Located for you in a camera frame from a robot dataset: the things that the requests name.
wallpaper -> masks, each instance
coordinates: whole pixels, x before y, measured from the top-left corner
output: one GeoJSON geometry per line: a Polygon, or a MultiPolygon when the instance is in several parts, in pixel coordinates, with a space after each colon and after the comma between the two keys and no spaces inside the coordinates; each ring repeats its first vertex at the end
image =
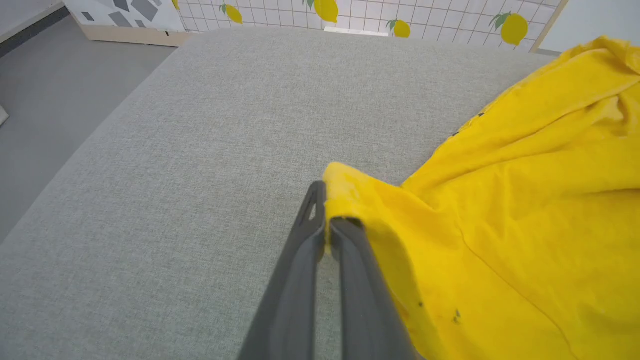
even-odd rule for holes
{"type": "Polygon", "coordinates": [[[528,52],[561,0],[178,0],[189,32],[231,26],[365,30],[528,52]]]}

fabric fold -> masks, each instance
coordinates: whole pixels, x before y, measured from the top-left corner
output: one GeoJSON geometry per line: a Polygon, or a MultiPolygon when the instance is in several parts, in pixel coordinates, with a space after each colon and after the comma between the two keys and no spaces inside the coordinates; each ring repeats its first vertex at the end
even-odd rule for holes
{"type": "Polygon", "coordinates": [[[327,220],[363,222],[422,356],[640,352],[639,82],[640,49],[601,37],[506,90],[400,187],[328,166],[327,220]]]}

grey floor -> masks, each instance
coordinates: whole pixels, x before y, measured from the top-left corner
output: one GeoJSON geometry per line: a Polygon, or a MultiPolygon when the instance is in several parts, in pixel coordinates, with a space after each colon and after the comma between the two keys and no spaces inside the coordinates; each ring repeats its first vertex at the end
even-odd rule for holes
{"type": "Polygon", "coordinates": [[[174,48],[92,42],[70,18],[0,58],[0,243],[62,165],[174,48]]]}

yellow cloth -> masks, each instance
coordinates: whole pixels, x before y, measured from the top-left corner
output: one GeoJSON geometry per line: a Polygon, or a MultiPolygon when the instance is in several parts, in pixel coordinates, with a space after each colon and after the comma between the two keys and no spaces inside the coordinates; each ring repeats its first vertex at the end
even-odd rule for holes
{"type": "Polygon", "coordinates": [[[332,163],[427,360],[640,356],[640,48],[602,37],[519,82],[401,187],[332,163]]]}

grey sofa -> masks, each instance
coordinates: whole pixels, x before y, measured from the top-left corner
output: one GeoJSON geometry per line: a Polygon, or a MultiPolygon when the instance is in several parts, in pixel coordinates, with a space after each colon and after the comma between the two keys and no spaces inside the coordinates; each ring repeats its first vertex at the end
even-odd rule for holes
{"type": "MultiPolygon", "coordinates": [[[[175,51],[0,245],[0,359],[234,359],[307,186],[400,184],[551,58],[291,29],[175,51]]],[[[340,358],[321,263],[317,359],[340,358]]]]}

